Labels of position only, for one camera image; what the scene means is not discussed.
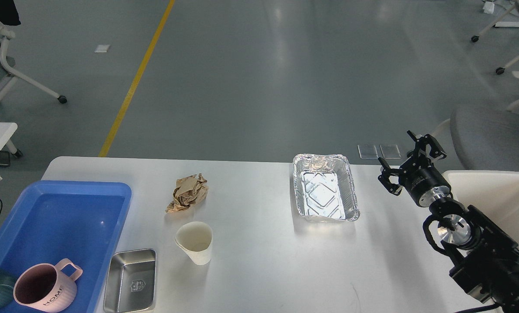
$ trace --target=emblem on steel tray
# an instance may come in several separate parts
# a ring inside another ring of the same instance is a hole
[[[143,280],[135,280],[135,281],[132,281],[132,292],[133,293],[136,293],[138,291],[142,291],[145,287],[145,281]]]

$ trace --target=chair wheel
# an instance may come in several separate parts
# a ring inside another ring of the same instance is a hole
[[[16,153],[13,153],[12,155],[15,156],[17,159],[23,157],[23,153],[19,149],[17,149]]]

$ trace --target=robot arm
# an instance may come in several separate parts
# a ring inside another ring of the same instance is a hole
[[[450,258],[454,267],[449,275],[464,292],[482,303],[493,299],[505,313],[519,313],[518,243],[475,206],[465,208],[452,198],[450,185],[433,166],[433,160],[446,157],[434,137],[416,137],[411,131],[408,135],[416,142],[414,150],[398,169],[379,158],[379,181],[395,196],[405,188],[416,205],[429,208],[431,215],[423,223],[426,239]],[[391,176],[398,177],[398,184]],[[433,222],[438,222],[442,247],[430,233]],[[468,253],[464,256],[459,250]]]

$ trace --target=aluminum foil tray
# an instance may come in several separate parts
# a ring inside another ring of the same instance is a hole
[[[298,154],[294,191],[301,216],[311,220],[357,220],[360,216],[348,159],[344,155]]]

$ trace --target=crumpled brown paper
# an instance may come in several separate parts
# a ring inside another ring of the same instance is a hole
[[[172,193],[174,200],[166,208],[166,212],[178,212],[191,208],[200,203],[207,196],[209,187],[202,173],[176,180],[176,188]]]

